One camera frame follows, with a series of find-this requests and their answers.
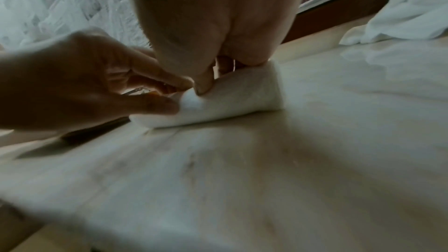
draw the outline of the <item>rolled white cloth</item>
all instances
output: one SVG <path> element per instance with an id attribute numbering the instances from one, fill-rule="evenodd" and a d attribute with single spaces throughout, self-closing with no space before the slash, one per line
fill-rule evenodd
<path id="1" fill-rule="evenodd" d="M 339 44 L 432 39 L 448 28 L 447 15 L 448 0 L 389 0 L 366 25 L 345 33 Z"/>
<path id="2" fill-rule="evenodd" d="M 149 128 L 182 126 L 260 111 L 283 109 L 283 86 L 276 64 L 269 61 L 226 74 L 203 96 L 193 89 L 174 94 L 180 111 L 173 116 L 131 115 L 132 122 Z"/>

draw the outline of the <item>dark wood panel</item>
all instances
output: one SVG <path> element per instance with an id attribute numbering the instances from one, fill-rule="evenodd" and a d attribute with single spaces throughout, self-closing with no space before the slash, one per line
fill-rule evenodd
<path id="1" fill-rule="evenodd" d="M 378 12 L 388 0 L 332 0 L 297 14 L 283 42 L 289 42 Z"/>

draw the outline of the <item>hand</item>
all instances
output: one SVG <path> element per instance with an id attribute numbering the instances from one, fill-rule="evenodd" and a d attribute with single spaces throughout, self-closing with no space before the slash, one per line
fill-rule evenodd
<path id="1" fill-rule="evenodd" d="M 198 94 L 226 74 L 265 63 L 292 25 L 301 0 L 133 0 L 160 65 L 189 76 Z"/>
<path id="2" fill-rule="evenodd" d="M 165 72 L 152 55 L 100 29 L 1 53 L 0 129 L 68 132 L 134 113 L 177 113 L 177 103 L 164 96 L 121 95 L 138 87 L 162 94 L 192 87 Z"/>

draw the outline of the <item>white marble table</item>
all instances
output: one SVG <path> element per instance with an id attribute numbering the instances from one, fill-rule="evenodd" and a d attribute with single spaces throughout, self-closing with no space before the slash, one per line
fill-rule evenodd
<path id="1" fill-rule="evenodd" d="M 448 251 L 448 40 L 282 64 L 283 112 L 6 147 L 0 197 L 105 251 Z"/>

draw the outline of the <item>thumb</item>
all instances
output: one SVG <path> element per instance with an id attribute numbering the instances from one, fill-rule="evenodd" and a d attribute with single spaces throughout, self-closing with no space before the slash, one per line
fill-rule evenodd
<path id="1" fill-rule="evenodd" d="M 113 94 L 112 105 L 122 116 L 131 114 L 172 115 L 179 112 L 177 102 L 152 93 L 135 96 Z"/>

